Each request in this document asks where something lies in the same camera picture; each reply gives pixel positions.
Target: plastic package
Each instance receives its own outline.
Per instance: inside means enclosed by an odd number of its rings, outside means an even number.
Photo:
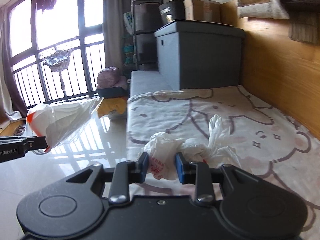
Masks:
[[[227,145],[230,135],[219,115],[211,118],[209,123],[209,144],[197,143],[195,138],[174,138],[171,134],[159,132],[151,136],[150,141],[142,149],[149,154],[148,173],[156,179],[176,180],[177,173],[174,165],[174,156],[182,152],[189,162],[205,161],[210,167],[217,168],[222,164],[232,164],[244,168],[236,150]]]
[[[127,32],[132,35],[132,16],[131,12],[127,12],[123,14],[124,25]]]
[[[84,99],[58,104],[38,104],[28,111],[27,122],[37,136],[46,136],[48,148],[61,142],[71,143],[77,131],[84,127],[98,109],[103,98]]]

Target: gray sofa cushion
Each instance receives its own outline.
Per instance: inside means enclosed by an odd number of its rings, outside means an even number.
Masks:
[[[130,96],[160,90],[172,90],[158,71],[133,71],[131,73]]]

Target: metal shelving rack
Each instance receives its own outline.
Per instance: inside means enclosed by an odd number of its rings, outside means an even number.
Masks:
[[[156,38],[153,33],[163,25],[158,9],[162,3],[163,0],[131,0],[134,62],[137,70],[153,70],[158,67]]]

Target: gray storage box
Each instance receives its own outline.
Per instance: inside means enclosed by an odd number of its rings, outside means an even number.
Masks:
[[[244,30],[176,20],[157,30],[155,37],[159,72],[173,90],[239,85]]]

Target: shelf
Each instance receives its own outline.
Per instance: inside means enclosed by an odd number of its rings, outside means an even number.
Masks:
[[[142,35],[142,34],[152,34],[155,33],[157,30],[150,31],[150,32],[144,32],[144,31],[135,31],[134,35]]]
[[[161,1],[156,0],[156,1],[133,2],[133,5],[139,5],[139,4],[145,4],[145,3],[158,3],[159,5],[162,4]]]
[[[157,62],[149,62],[149,63],[138,65],[138,70],[157,70],[157,69],[158,69]]]
[[[137,65],[155,64],[155,63],[157,63],[156,60],[154,60],[154,61],[146,60],[146,61],[138,61],[138,62],[137,62]]]

